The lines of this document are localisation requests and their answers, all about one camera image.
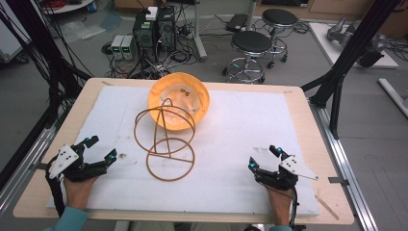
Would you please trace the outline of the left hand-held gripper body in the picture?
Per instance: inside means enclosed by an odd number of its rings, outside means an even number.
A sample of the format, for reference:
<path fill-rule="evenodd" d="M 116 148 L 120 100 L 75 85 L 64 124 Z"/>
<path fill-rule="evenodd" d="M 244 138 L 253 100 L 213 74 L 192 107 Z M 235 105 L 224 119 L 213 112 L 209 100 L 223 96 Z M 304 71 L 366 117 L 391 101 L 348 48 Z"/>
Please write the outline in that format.
<path fill-rule="evenodd" d="M 51 165 L 51 170 L 48 172 L 49 179 L 55 179 L 59 175 L 63 175 L 71 182 L 83 182 L 93 177 L 97 177 L 107 173 L 107 165 L 104 161 L 87 164 L 84 162 L 83 145 L 64 144 L 57 154 L 57 159 Z"/>

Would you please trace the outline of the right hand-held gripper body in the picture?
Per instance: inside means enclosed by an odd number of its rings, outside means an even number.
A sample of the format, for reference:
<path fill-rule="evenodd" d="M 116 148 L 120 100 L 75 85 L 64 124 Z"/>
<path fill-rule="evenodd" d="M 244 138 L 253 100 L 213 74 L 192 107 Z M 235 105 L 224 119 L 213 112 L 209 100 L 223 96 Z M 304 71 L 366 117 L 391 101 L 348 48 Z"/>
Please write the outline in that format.
<path fill-rule="evenodd" d="M 319 177 L 296 156 L 288 156 L 278 165 L 277 171 L 262 169 L 255 164 L 255 181 L 276 190 L 286 191 L 292 189 L 299 177 L 318 180 Z"/>

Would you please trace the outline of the brown wire hat stand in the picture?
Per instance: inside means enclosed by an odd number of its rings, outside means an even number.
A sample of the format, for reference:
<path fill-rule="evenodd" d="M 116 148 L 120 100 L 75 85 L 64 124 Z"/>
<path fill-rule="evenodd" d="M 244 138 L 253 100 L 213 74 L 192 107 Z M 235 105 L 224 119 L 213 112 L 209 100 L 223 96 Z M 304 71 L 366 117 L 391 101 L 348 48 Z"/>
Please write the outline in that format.
<path fill-rule="evenodd" d="M 146 115 L 153 115 L 152 143 L 142 143 L 138 134 L 141 122 Z M 171 135 L 172 120 L 176 118 L 191 130 L 188 138 Z M 196 133 L 196 125 L 191 114 L 180 106 L 176 106 L 169 98 L 157 107 L 141 111 L 135 118 L 134 139 L 137 145 L 146 152 L 145 165 L 148 172 L 156 179 L 164 182 L 181 180 L 193 169 L 195 152 L 191 142 Z"/>

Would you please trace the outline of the orange bucket hat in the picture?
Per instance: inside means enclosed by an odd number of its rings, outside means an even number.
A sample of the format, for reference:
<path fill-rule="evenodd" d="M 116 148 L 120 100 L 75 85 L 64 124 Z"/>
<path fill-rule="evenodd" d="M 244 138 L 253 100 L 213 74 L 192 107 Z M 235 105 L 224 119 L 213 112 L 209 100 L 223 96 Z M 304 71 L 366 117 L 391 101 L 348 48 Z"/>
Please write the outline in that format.
<path fill-rule="evenodd" d="M 158 80 L 150 89 L 147 105 L 151 117 L 159 125 L 177 131 L 197 124 L 206 114 L 210 95 L 204 84 L 194 76 L 175 72 Z"/>

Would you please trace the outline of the person's right hand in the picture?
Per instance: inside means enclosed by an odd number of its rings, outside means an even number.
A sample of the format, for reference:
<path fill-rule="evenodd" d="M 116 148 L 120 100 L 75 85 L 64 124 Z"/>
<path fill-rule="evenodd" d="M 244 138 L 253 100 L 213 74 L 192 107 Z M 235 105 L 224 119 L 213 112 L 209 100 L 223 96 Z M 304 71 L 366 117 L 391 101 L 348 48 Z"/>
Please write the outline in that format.
<path fill-rule="evenodd" d="M 290 209 L 293 201 L 291 190 L 280 191 L 274 188 L 267 187 L 269 204 L 273 214 L 275 225 L 290 224 Z"/>

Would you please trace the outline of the person's left hand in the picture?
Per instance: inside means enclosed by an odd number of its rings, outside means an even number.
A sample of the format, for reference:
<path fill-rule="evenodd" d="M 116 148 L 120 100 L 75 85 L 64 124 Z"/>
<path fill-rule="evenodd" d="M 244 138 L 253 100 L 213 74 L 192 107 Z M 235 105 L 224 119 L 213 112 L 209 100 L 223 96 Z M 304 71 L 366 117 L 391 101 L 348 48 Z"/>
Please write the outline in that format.
<path fill-rule="evenodd" d="M 97 177 L 83 182 L 72 182 L 69 179 L 64 179 L 67 206 L 84 211 L 87 208 L 92 186 L 96 180 Z"/>

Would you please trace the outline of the white foam mat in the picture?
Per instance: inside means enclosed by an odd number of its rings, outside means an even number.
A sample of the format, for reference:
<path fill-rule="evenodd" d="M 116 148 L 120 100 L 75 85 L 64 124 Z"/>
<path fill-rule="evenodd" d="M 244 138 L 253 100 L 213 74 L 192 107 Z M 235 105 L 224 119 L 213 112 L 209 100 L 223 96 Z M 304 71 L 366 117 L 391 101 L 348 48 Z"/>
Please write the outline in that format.
<path fill-rule="evenodd" d="M 164 182 L 146 169 L 146 152 L 134 139 L 135 118 L 147 107 L 149 89 L 103 88 L 77 137 L 97 136 L 86 150 L 94 163 L 116 149 L 117 161 L 95 183 L 89 208 L 145 212 L 207 212 L 267 215 L 268 195 L 248 168 L 252 157 L 263 169 L 275 171 L 279 160 L 271 145 L 302 155 L 287 102 L 281 93 L 211 90 L 208 113 L 196 125 L 191 142 L 192 171 L 181 180 Z M 151 144 L 153 119 L 146 115 L 138 134 Z"/>

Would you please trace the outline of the light wooden table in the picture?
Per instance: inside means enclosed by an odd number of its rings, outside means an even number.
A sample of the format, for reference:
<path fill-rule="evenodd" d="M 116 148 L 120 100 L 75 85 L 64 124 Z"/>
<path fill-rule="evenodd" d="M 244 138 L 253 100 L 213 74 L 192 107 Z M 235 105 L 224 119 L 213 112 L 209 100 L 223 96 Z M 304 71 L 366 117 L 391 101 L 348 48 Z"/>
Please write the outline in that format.
<path fill-rule="evenodd" d="M 88 80 L 81 91 L 73 108 L 68 113 L 61 129 L 52 140 L 46 150 L 41 164 L 48 161 L 65 141 L 74 141 L 77 138 L 80 127 L 84 124 L 99 92 L 107 87 L 143 87 L 151 88 L 153 80 L 127 80 L 94 78 Z M 264 92 L 281 93 L 286 99 L 288 110 L 293 122 L 301 153 L 304 155 L 306 164 L 315 171 L 319 180 L 312 184 L 314 189 L 313 201 L 318 204 L 319 214 L 317 216 L 300 217 L 296 221 L 301 224 L 335 224 L 349 225 L 354 221 L 350 206 L 340 184 L 331 184 L 328 180 L 336 174 L 336 170 L 330 159 L 329 150 L 324 143 L 324 137 L 319 130 L 310 105 L 301 88 L 293 86 L 271 86 L 271 85 L 246 85 L 227 83 L 206 83 L 208 90 L 225 90 L 227 92 Z M 322 198 L 331 209 L 340 217 L 335 220 L 316 200 L 315 195 Z M 46 200 L 51 195 L 44 178 L 44 171 L 37 167 L 30 182 L 24 189 L 22 195 L 17 199 L 13 207 L 13 215 L 17 218 L 56 218 L 57 212 L 45 206 Z M 193 213 L 193 212 L 137 212 L 120 210 L 91 210 L 89 215 L 92 219 L 109 220 L 161 220 L 161 221 L 185 221 L 185 222 L 238 222 L 238 223 L 270 223 L 270 215 L 248 215 L 238 214 L 215 214 L 215 213 Z"/>

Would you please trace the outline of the strip of tape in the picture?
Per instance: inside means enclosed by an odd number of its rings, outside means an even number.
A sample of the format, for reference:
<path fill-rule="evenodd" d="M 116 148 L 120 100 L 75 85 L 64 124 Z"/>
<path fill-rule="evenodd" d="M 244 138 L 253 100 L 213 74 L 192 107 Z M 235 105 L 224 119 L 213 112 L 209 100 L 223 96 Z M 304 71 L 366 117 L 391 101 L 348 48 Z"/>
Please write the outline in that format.
<path fill-rule="evenodd" d="M 340 217 L 331 209 L 331 207 L 322 199 L 320 198 L 317 194 L 315 195 L 316 200 L 319 202 L 319 204 L 335 219 L 335 220 L 340 220 Z"/>

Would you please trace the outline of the grey power supply unit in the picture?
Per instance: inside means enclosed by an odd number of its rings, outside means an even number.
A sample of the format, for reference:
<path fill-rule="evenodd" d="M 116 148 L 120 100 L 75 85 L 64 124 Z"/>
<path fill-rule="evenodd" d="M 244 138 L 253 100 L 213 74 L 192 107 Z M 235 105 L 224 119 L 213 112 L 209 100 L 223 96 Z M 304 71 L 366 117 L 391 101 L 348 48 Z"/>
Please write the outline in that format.
<path fill-rule="evenodd" d="M 111 49 L 113 51 L 113 55 L 116 60 L 122 60 L 123 55 L 121 52 L 121 43 L 123 42 L 124 36 L 122 35 L 117 35 L 115 36 L 112 44 L 111 44 Z"/>
<path fill-rule="evenodd" d="M 121 43 L 121 51 L 124 60 L 133 60 L 136 55 L 136 45 L 133 36 L 125 36 Z"/>

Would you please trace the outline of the black round stool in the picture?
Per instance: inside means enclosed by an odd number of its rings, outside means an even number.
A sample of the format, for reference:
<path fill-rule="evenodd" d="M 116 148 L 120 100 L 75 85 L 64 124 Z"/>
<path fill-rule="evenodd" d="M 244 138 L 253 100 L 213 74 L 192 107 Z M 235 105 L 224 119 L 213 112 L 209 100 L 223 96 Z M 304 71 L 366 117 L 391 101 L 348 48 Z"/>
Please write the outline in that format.
<path fill-rule="evenodd" d="M 259 32 L 242 31 L 232 37 L 231 46 L 235 51 L 242 53 L 242 57 L 232 60 L 222 70 L 228 81 L 264 83 L 265 72 L 257 59 L 265 56 L 271 49 L 270 39 Z"/>
<path fill-rule="evenodd" d="M 268 9 L 262 13 L 262 20 L 269 27 L 272 44 L 269 53 L 272 58 L 268 63 L 268 68 L 272 69 L 277 55 L 281 55 L 280 61 L 283 63 L 288 59 L 288 45 L 278 35 L 287 29 L 291 29 L 297 22 L 297 17 L 285 10 Z"/>

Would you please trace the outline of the clear plastic sheet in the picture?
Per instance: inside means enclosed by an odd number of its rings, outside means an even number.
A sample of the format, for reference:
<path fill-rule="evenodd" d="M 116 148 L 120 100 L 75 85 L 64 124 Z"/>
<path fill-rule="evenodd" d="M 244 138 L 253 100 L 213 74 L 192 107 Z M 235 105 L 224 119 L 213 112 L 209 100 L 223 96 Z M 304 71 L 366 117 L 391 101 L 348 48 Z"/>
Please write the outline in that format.
<path fill-rule="evenodd" d="M 82 21 L 73 21 L 61 26 L 64 40 L 68 43 L 77 40 L 89 40 L 105 32 L 99 25 L 87 26 Z"/>

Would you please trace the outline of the white floor board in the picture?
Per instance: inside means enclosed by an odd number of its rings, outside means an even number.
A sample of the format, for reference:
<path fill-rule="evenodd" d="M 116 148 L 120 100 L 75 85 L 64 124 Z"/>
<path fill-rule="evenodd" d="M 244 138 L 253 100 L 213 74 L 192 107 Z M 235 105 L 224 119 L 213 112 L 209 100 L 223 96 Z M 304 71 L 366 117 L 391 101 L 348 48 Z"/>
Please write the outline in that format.
<path fill-rule="evenodd" d="M 331 24 L 323 23 L 310 23 L 310 28 L 315 39 L 319 42 L 319 47 L 324 52 L 325 57 L 329 63 L 333 64 L 338 60 L 340 54 L 343 51 L 343 47 L 336 40 L 329 40 L 326 38 L 327 30 L 331 27 Z M 394 69 L 398 67 L 398 64 L 393 60 L 393 58 L 386 52 L 382 52 L 383 57 L 380 58 L 372 68 L 384 68 L 384 69 Z"/>

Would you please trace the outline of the black computer tower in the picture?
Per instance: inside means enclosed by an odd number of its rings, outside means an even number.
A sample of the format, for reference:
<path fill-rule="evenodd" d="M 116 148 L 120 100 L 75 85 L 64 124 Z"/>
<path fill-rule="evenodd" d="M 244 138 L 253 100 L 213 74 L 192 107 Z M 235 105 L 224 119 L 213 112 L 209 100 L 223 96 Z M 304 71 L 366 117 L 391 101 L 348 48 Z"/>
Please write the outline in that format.
<path fill-rule="evenodd" d="M 162 7 L 159 9 L 157 23 L 159 28 L 159 39 L 162 48 L 165 51 L 173 52 L 176 50 L 175 37 L 175 10 L 173 6 Z"/>
<path fill-rule="evenodd" d="M 140 56 L 147 57 L 150 62 L 157 62 L 156 44 L 158 41 L 157 22 L 146 19 L 146 11 L 136 15 L 133 26 L 133 35 L 136 40 Z"/>

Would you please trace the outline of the white pipe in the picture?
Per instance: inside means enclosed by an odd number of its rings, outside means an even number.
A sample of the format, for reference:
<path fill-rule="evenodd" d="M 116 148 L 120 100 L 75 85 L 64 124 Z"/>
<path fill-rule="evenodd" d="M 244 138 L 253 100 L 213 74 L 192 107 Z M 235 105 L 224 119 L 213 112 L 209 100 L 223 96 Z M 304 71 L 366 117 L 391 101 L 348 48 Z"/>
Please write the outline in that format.
<path fill-rule="evenodd" d="M 408 118 L 408 97 L 402 98 L 390 82 L 385 78 L 379 78 L 378 83 L 383 90 L 388 93 L 391 99 L 395 102 L 401 112 Z"/>

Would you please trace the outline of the white cabinet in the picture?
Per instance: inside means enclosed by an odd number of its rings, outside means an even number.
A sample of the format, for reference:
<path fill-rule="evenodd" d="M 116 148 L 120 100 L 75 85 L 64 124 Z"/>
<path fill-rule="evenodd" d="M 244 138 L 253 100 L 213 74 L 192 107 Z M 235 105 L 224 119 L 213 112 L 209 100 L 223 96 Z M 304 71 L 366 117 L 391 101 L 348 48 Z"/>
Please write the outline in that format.
<path fill-rule="evenodd" d="M 5 12 L 0 10 L 0 15 L 4 15 L 7 21 L 11 22 L 13 29 L 26 43 L 30 43 L 31 39 L 22 27 L 21 23 L 15 17 L 12 10 L 6 5 L 3 5 Z M 9 63 L 18 53 L 23 50 L 22 45 L 17 40 L 15 35 L 0 19 L 0 63 Z"/>

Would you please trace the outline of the flat black case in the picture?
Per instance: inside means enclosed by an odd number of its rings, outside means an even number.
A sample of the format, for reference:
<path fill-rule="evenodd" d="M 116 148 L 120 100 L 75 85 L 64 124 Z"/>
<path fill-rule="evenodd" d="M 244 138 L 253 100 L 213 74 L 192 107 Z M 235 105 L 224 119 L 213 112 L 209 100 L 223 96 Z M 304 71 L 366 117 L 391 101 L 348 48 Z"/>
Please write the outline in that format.
<path fill-rule="evenodd" d="M 227 22 L 225 29 L 230 32 L 237 33 L 245 27 L 247 15 L 245 13 L 234 14 L 233 17 Z"/>

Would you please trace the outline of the round white table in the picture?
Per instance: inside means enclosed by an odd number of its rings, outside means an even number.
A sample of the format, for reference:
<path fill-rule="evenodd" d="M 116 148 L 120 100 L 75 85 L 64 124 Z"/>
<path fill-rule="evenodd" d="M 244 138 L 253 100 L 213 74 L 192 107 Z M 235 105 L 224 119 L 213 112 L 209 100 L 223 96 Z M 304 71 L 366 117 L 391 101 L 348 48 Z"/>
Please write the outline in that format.
<path fill-rule="evenodd" d="M 93 3 L 94 3 L 94 0 L 81 0 L 80 4 L 64 3 L 63 6 L 58 5 L 56 8 L 52 8 L 49 6 L 43 6 L 41 9 L 46 14 L 68 13 L 68 12 L 86 8 L 88 5 L 92 5 Z"/>

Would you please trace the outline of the grey metal pole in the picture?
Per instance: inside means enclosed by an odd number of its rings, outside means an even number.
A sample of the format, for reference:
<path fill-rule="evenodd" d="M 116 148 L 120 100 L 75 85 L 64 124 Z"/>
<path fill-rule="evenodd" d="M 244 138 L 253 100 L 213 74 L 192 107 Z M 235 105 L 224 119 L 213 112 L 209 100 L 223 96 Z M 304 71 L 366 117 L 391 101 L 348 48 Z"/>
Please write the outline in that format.
<path fill-rule="evenodd" d="M 246 31 L 251 31 L 252 30 L 252 25 L 253 25 L 253 22 L 254 22 L 254 15 L 255 15 L 257 4 L 258 4 L 258 0 L 250 0 L 250 2 L 249 2 L 247 20 L 246 20 L 246 24 L 245 24 L 245 30 Z"/>

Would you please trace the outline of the grey metal stand leg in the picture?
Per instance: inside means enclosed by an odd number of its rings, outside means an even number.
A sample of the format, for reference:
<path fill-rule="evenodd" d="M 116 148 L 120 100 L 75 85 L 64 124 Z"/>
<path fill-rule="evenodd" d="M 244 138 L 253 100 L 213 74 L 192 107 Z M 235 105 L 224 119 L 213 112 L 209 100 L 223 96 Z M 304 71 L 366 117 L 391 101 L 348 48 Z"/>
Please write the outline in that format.
<path fill-rule="evenodd" d="M 207 52 L 204 48 L 200 36 L 200 0 L 193 0 L 194 2 L 194 33 L 193 40 L 198 53 L 199 61 L 204 62 L 207 59 Z"/>

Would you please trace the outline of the aluminium rail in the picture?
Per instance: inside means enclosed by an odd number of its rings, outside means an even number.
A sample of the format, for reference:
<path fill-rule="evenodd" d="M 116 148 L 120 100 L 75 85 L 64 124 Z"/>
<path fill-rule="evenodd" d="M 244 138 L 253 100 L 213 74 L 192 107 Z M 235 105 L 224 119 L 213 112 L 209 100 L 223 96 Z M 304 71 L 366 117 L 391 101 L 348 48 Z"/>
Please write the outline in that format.
<path fill-rule="evenodd" d="M 363 231 L 378 231 L 378 226 L 346 156 L 343 145 L 329 129 L 329 113 L 327 113 L 326 109 L 318 108 L 312 104 L 310 104 L 310 108 L 322 130 L 322 136 L 328 144 L 329 155 L 334 161 L 335 170 L 338 171 L 341 185 L 351 205 L 353 216 L 358 219 Z"/>
<path fill-rule="evenodd" d="M 0 191 L 0 218 L 11 210 L 12 204 L 24 192 L 56 134 L 55 128 L 43 129 L 37 136 L 34 136 L 33 142 L 28 144 L 28 149 L 23 152 L 21 162 L 13 171 L 3 190 Z"/>

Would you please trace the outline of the grey metal bracket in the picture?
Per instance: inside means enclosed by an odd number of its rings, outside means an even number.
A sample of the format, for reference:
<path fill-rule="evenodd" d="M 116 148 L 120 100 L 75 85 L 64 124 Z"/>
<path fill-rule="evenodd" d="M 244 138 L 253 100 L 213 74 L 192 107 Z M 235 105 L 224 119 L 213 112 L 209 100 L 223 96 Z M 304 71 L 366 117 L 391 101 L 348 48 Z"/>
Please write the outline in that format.
<path fill-rule="evenodd" d="M 342 187 L 347 187 L 349 182 L 347 179 L 343 179 L 342 177 L 329 177 L 329 182 L 331 184 L 340 184 Z"/>

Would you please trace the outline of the black frame post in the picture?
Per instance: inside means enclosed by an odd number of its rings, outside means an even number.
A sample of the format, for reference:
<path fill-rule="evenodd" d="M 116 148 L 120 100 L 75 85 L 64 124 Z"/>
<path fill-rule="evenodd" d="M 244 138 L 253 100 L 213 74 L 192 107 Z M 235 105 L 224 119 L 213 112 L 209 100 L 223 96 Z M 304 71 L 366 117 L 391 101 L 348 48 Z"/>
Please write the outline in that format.
<path fill-rule="evenodd" d="M 32 44 L 29 45 L 23 40 L 15 30 L 18 26 L 6 13 L 0 13 L 0 19 L 28 52 L 49 86 L 49 107 L 45 114 L 46 127 L 50 127 L 59 118 L 60 106 L 66 108 L 68 103 L 72 103 L 79 96 L 83 89 L 80 80 L 87 81 L 91 75 L 64 58 L 31 0 L 6 0 L 6 4 L 30 37 Z"/>
<path fill-rule="evenodd" d="M 338 120 L 344 78 L 355 62 L 363 55 L 371 39 L 385 23 L 399 2 L 400 0 L 374 0 L 355 34 L 351 37 L 350 42 L 345 46 L 340 57 L 334 62 L 332 67 L 318 79 L 301 87 L 303 91 L 319 87 L 318 91 L 310 97 L 311 103 L 318 108 L 325 108 L 327 100 L 333 97 L 329 131 L 336 140 L 339 138 Z"/>

